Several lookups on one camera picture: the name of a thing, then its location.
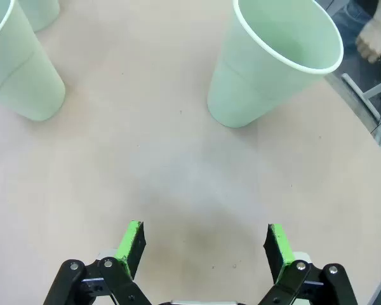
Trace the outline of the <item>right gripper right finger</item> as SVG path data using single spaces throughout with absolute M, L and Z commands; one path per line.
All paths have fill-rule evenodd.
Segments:
M 274 284 L 260 304 L 357 304 L 345 268 L 337 263 L 319 269 L 296 259 L 280 224 L 269 224 L 264 243 Z

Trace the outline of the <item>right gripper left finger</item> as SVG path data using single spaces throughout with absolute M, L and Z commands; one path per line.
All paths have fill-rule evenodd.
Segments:
M 150 304 L 134 282 L 145 246 L 144 223 L 131 221 L 114 255 L 87 266 L 77 259 L 64 261 L 44 303 L 93 304 L 109 296 L 114 304 Z

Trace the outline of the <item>person's left hand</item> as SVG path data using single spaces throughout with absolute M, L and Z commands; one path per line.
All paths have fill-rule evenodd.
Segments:
M 361 30 L 356 47 L 359 54 L 369 63 L 375 63 L 381 57 L 381 23 L 371 19 Z

